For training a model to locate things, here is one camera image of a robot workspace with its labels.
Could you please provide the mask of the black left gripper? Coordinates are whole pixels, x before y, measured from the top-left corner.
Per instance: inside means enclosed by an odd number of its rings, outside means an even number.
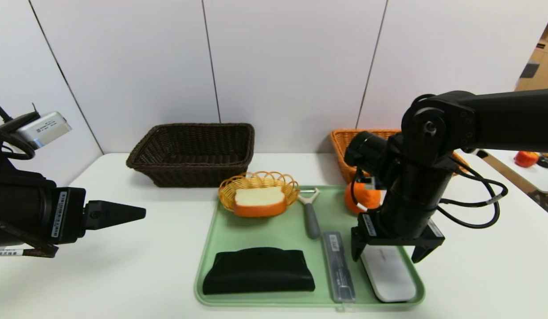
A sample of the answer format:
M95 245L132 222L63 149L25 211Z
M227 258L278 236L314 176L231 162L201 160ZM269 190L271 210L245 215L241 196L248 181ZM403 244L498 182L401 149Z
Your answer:
M85 195L83 188L55 183L0 183L0 221L47 244L60 245L74 243L85 230L119 226L146 216L145 208L94 200L85 205L83 217Z

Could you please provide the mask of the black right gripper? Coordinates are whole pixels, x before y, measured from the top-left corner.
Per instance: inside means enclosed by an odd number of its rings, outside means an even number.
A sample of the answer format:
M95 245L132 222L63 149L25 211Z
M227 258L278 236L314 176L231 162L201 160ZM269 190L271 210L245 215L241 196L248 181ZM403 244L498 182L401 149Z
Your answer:
M443 244L445 236L431 220L446 189L446 170L402 163L379 177L386 187L382 205L367 209L351 227L351 255L358 262L367 245L414 246L419 263Z

